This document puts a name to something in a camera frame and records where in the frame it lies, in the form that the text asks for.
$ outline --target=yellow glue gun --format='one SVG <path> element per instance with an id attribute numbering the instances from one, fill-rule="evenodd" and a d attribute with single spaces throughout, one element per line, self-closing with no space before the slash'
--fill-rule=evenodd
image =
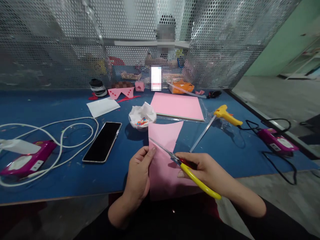
<path id="1" fill-rule="evenodd" d="M 227 108 L 228 108 L 227 105 L 222 105 L 213 114 L 216 115 L 218 118 L 225 119 L 226 121 L 231 123 L 233 126 L 241 126 L 243 124 L 243 122 L 241 122 L 241 121 L 235 119 L 233 116 L 231 116 L 227 112 Z"/>

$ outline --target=yellow scissor handle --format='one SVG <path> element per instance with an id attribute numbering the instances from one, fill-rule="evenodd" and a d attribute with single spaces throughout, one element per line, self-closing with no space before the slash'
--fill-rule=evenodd
<path id="1" fill-rule="evenodd" d="M 243 122 L 235 119 L 227 112 L 227 105 L 222 105 L 219 107 L 213 114 L 216 115 L 219 118 L 224 118 L 229 123 L 231 123 L 233 126 L 241 126 Z"/>
<path id="2" fill-rule="evenodd" d="M 189 176 L 189 178 L 194 181 L 199 188 L 201 188 L 202 191 L 204 191 L 206 194 L 208 194 L 210 197 L 213 197 L 215 199 L 220 200 L 221 196 L 220 194 L 212 191 L 209 187 L 207 187 L 207 185 L 205 185 L 203 182 L 201 182 L 189 169 L 191 169 L 190 167 L 188 167 L 187 165 L 181 163 L 180 168 Z"/>

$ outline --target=person's right hand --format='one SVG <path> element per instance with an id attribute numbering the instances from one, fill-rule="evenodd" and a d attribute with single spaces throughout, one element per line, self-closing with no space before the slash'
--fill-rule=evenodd
<path id="1" fill-rule="evenodd" d="M 209 154 L 207 153 L 186 153 L 178 152 L 176 155 L 187 161 L 197 164 L 197 170 L 190 171 L 199 178 L 205 185 L 221 196 L 230 198 L 239 186 L 239 182 L 227 173 Z M 180 171 L 179 178 L 189 178 L 184 171 Z"/>

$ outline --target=scissors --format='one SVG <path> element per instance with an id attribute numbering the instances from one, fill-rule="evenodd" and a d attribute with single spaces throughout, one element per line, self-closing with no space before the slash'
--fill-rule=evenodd
<path id="1" fill-rule="evenodd" d="M 157 144 L 160 148 L 162 148 L 166 153 L 169 154 L 171 159 L 178 165 L 180 168 L 188 175 L 188 177 L 195 182 L 201 188 L 202 191 L 204 191 L 206 194 L 208 194 L 210 197 L 213 197 L 215 199 L 221 199 L 221 196 L 211 190 L 207 185 L 205 185 L 203 182 L 201 182 L 189 169 L 197 170 L 197 165 L 193 162 L 189 162 L 185 159 L 177 157 L 172 152 L 168 151 L 166 148 L 161 146 L 159 143 L 157 143 L 155 140 L 150 138 L 151 141 L 153 141 L 155 144 Z"/>

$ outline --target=black sleeve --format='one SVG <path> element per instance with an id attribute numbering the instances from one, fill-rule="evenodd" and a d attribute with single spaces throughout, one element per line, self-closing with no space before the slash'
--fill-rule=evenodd
<path id="1" fill-rule="evenodd" d="M 304 227 L 282 212 L 279 208 L 264 199 L 263 201 L 266 204 L 267 212 L 262 218 L 248 216 L 233 204 L 255 240 L 319 239 L 307 232 Z"/>
<path id="2" fill-rule="evenodd" d="M 126 230 L 115 228 L 109 221 L 107 207 L 92 223 L 83 228 L 74 240 L 88 240 L 88 239 L 119 239 Z"/>

